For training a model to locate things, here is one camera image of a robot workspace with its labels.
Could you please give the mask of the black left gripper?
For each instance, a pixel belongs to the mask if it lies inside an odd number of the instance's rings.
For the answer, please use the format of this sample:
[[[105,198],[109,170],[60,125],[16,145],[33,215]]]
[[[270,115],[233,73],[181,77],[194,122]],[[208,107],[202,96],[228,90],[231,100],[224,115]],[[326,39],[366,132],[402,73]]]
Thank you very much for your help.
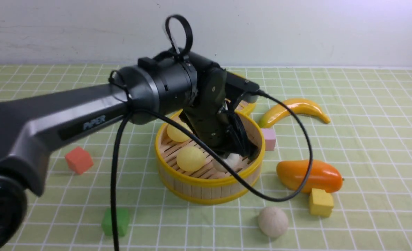
[[[240,116],[226,100],[227,70],[212,67],[199,74],[197,96],[180,119],[218,156],[230,153],[255,159],[260,152],[250,141]]]

